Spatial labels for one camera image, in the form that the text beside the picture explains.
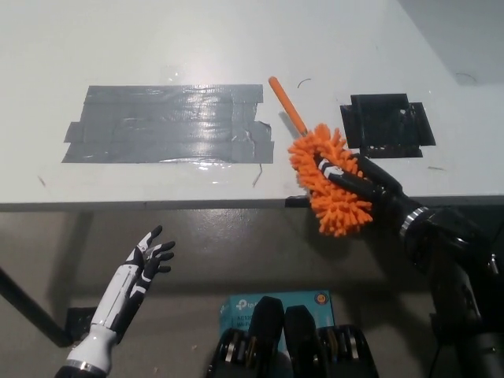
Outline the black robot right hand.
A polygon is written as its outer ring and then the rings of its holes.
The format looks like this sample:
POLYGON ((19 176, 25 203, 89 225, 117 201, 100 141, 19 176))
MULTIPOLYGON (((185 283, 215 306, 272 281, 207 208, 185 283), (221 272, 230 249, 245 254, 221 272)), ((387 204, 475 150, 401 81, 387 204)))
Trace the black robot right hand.
POLYGON ((320 154, 315 162, 322 175, 342 189, 372 204, 372 214, 384 217, 403 239, 416 217, 425 211, 418 202, 404 194, 402 185, 380 166, 360 154, 351 154, 363 172, 361 178, 331 163, 320 154))

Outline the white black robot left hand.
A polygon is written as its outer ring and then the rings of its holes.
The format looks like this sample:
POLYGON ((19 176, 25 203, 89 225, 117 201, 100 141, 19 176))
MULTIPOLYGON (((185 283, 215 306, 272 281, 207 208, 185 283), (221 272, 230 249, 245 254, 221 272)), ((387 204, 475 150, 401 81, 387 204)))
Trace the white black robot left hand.
POLYGON ((73 347, 57 377, 107 377, 112 368, 113 348, 123 339, 158 273, 171 271, 163 265, 174 257, 173 241, 152 246, 162 232, 148 232, 120 265, 94 316, 87 336, 73 347))

